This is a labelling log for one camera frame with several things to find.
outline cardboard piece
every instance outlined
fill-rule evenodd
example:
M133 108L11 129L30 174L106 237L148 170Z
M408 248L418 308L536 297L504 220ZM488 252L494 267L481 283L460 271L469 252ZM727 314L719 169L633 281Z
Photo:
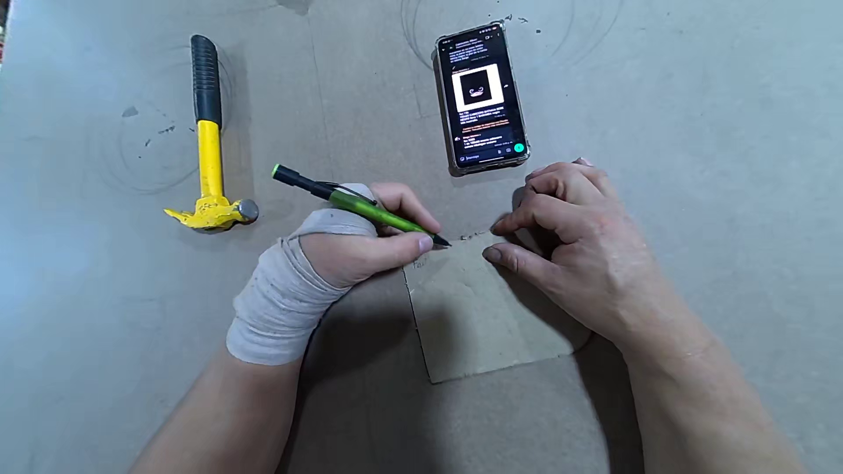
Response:
M482 257L502 241L472 235L404 267L433 383L569 355L588 340L537 288Z

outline phone screen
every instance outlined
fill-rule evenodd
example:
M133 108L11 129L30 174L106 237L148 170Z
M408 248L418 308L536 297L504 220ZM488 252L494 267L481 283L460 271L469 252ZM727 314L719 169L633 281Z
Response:
M459 168L524 156L527 142L507 40L490 24L438 43L448 126Z

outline smartphone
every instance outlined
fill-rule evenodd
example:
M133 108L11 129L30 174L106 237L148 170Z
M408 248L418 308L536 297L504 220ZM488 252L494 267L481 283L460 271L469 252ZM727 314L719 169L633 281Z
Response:
M459 175L529 158L506 29L496 21L436 41L452 170Z

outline phone case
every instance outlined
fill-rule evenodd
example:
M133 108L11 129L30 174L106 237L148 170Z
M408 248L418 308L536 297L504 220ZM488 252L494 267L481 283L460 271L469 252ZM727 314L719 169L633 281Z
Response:
M442 108L443 111L443 129L445 131L445 137L447 142L447 149L448 149L448 163L450 164L451 170L456 173L457 175L469 175L471 173L477 173L480 171L486 170L494 170L496 168L507 168L510 166L519 166L530 156L530 146L529 146L529 138L527 137L527 126L524 124L524 154L506 159L503 161L497 161L495 163L488 163L488 164L476 164L474 166L468 166L465 168L460 168L457 166L456 156L454 155L454 136L451 134L451 118L450 113L448 112L448 105L446 103L446 99L444 97L444 87L445 87L445 77L442 71L442 61L439 58L439 41L444 40L446 38L450 38L451 36L462 35L463 33L468 33L472 30L477 30L478 28L483 28L485 26L491 26L493 24L498 25L501 28L501 31L504 33L504 41L507 44L507 56L512 57L509 54L509 41L506 39L506 31L507 26L501 20L495 20L490 22L489 24L484 24L481 26L475 26L474 28L468 28L467 30L462 30L459 33L453 33L451 35L443 35L439 36L436 39L435 43L435 50L434 50L434 61L435 61L435 69L437 70L438 74L436 75L437 84L437 92L439 94L439 106ZM515 78L515 71L513 70L513 87L515 88L515 98L518 100L518 113L521 115L521 121L524 122L524 111L521 109L521 97L518 95L518 80Z

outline hammer head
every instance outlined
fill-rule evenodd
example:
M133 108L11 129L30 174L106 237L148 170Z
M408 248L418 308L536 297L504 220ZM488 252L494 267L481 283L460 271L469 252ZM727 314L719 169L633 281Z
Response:
M164 209L172 218L191 229L229 229L235 222L250 223L258 218L258 206L251 199L237 201L234 204L222 196L201 197L196 201L196 211L180 213L173 209Z

